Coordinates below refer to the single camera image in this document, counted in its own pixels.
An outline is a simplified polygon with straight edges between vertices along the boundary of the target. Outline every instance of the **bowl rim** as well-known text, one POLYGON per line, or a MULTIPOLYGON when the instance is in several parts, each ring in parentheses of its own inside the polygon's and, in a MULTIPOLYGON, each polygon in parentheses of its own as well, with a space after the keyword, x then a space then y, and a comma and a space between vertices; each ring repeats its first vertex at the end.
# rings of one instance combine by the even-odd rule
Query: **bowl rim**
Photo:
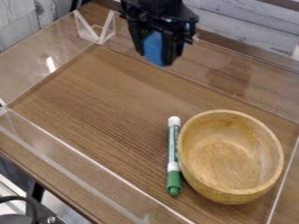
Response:
POLYGON ((230 194, 236 194, 236 195, 244 195, 244 194, 254 194, 254 193, 259 193, 263 192, 266 189, 268 189, 272 184, 278 181, 278 178, 283 172, 284 169, 284 152, 283 152, 283 147, 282 144, 276 138, 275 133, 272 132, 272 130, 251 115, 247 115, 242 112, 238 112, 235 110, 228 110, 228 109, 214 109, 214 110, 208 110, 206 112, 199 113, 198 115, 195 115, 188 121, 187 123, 183 125, 182 127, 182 131, 180 131, 180 135, 179 135, 179 139, 178 139, 178 154, 179 154, 179 161, 183 164, 183 166, 186 167, 186 169, 188 170, 188 173, 192 174, 190 172, 190 166, 184 163, 184 159, 183 159, 183 135, 186 130, 190 127, 190 124, 198 120, 200 117, 208 115, 208 114, 216 114, 216 113, 230 113, 238 116, 244 116, 246 118, 248 118, 254 123, 256 123, 264 131, 267 131, 267 133, 270 134, 270 137, 272 138, 272 140, 275 141, 275 145, 276 145, 276 149, 278 149, 278 156, 279 156, 279 161, 278 161, 278 166, 275 169, 275 174, 272 175, 272 177, 270 178, 270 180, 263 184, 256 186, 255 188, 248 188, 248 189, 228 189, 228 188, 219 188, 215 187, 215 185, 207 183, 202 177, 196 178, 196 181, 200 181, 208 188, 214 189, 215 191, 223 192, 223 193, 230 193, 230 194))

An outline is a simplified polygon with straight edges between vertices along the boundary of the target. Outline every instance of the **wooden bowl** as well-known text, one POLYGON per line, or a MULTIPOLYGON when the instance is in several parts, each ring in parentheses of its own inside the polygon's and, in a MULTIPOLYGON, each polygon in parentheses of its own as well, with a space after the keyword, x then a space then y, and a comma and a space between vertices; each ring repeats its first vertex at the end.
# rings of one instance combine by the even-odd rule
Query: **wooden bowl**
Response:
POLYGON ((178 151, 182 173, 192 188, 228 205, 259 198, 284 166, 272 131, 252 116, 231 110, 200 113, 184 124, 178 151))

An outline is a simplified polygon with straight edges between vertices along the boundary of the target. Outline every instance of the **marker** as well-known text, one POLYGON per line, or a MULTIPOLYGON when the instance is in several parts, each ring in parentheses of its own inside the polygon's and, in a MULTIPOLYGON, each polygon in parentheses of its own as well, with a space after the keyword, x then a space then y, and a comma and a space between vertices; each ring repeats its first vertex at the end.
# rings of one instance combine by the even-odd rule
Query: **marker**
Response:
POLYGON ((172 116, 168 119, 168 165, 167 165, 167 192, 176 196, 182 191, 182 171, 176 157, 178 137, 182 128, 182 119, 172 116))

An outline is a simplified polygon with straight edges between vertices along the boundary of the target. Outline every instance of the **green marker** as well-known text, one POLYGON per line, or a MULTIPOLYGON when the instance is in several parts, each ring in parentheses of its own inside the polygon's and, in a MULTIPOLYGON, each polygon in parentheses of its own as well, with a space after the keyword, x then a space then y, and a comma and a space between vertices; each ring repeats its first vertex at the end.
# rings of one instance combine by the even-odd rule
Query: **green marker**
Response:
POLYGON ((178 137, 180 133, 182 119, 172 116, 168 119, 168 177, 167 177, 167 192, 176 196, 182 191, 182 171, 176 157, 178 153, 178 137))

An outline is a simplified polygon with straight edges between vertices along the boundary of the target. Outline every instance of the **wooden table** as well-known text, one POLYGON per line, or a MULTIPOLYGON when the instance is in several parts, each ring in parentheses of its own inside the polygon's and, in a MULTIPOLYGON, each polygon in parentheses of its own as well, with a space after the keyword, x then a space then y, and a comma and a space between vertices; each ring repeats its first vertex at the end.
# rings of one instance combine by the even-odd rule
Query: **wooden table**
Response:
MULTIPOLYGON (((96 3, 91 3, 83 14, 95 12, 107 14, 96 3)), ((223 206, 208 201, 186 182, 182 195, 178 198, 168 195, 164 190, 167 118, 178 115, 186 122, 210 109, 242 111, 275 132, 288 161, 299 134, 299 76, 204 43, 186 53, 178 67, 192 73, 180 77, 93 45, 13 103, 12 109, 154 197, 155 203, 170 207, 194 223, 267 223, 279 184, 262 199, 244 206, 223 206), (199 58, 194 62, 198 76, 192 71, 195 65, 183 66, 183 62, 191 63, 194 54, 199 58)), ((71 173, 55 169, 20 145, 8 143, 1 152, 92 222, 132 223, 95 193, 103 182, 111 185, 111 191, 117 182, 108 183, 105 176, 95 176, 92 166, 80 165, 71 151, 43 147, 43 140, 39 141, 41 151, 47 151, 60 166, 72 166, 73 173, 88 183, 85 187, 84 181, 76 182, 71 173)), ((299 165, 298 155, 294 163, 299 165)), ((299 221, 295 181, 294 175, 272 223, 299 221)), ((125 193, 124 188, 116 197, 135 204, 125 193)))

